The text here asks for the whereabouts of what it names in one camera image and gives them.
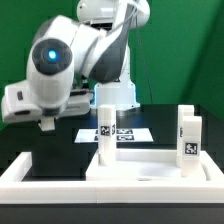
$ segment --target blue light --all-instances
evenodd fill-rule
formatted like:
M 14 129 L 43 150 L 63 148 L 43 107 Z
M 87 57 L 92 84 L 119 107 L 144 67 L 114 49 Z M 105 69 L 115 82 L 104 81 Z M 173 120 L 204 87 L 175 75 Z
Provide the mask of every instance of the blue light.
M 54 51 L 54 50 L 50 50 L 50 51 L 48 52 L 48 56 L 49 56 L 49 58 L 50 58 L 51 60 L 56 60 L 56 59 L 57 59 L 57 52 Z

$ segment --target white paper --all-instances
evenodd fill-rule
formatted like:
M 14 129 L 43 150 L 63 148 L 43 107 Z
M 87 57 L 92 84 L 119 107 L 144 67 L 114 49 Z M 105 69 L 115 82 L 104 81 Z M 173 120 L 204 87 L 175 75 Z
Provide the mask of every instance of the white paper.
M 153 142 L 148 128 L 117 129 L 117 142 Z M 98 142 L 97 129 L 79 129 L 75 143 Z

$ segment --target green backdrop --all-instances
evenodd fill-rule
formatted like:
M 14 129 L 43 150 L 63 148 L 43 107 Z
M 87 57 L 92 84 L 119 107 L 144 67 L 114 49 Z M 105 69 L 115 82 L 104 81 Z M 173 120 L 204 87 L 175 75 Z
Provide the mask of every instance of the green backdrop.
M 140 29 L 155 104 L 200 104 L 224 120 L 224 1 L 152 0 Z M 32 39 L 47 19 L 76 19 L 78 0 L 0 1 L 0 97 L 4 86 L 25 79 Z M 150 93 L 136 32 L 131 31 L 131 77 L 137 98 Z M 4 124 L 0 118 L 0 129 Z

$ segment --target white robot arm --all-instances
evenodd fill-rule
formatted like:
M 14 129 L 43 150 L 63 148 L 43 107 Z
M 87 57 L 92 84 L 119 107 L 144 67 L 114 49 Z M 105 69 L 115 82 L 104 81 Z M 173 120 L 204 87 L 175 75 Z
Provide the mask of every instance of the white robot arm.
M 125 0 L 128 4 L 136 7 L 137 12 L 132 17 L 131 28 L 136 28 L 135 18 L 138 19 L 138 27 L 144 26 L 150 16 L 150 8 L 146 0 Z M 77 6 L 77 16 L 79 21 L 91 21 L 94 24 L 113 23 L 115 14 L 122 1 L 116 0 L 80 0 Z
M 130 0 L 107 2 L 115 5 L 110 31 L 98 30 L 64 16 L 57 16 L 41 26 L 29 54 L 27 79 L 5 87 L 4 122 L 44 121 L 85 114 L 92 96 L 72 90 L 74 73 L 100 83 L 119 78 L 132 18 L 142 5 Z M 84 1 L 80 1 L 78 7 L 83 9 Z

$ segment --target black table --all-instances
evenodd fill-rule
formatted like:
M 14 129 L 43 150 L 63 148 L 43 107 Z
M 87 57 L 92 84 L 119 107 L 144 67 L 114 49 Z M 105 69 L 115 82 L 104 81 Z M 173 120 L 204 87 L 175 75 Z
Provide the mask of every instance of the black table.
M 224 122 L 200 106 L 202 150 L 224 168 Z M 74 143 L 79 129 L 97 128 L 94 114 L 62 118 L 56 131 L 41 132 L 37 123 L 12 124 L 0 132 L 3 172 L 20 152 L 31 151 L 33 167 L 24 181 L 85 180 L 96 143 Z M 154 142 L 118 143 L 120 148 L 174 149 L 177 105 L 144 105 L 117 118 L 117 128 L 149 128 Z M 223 204 L 70 204 L 0 205 L 0 223 L 223 223 Z

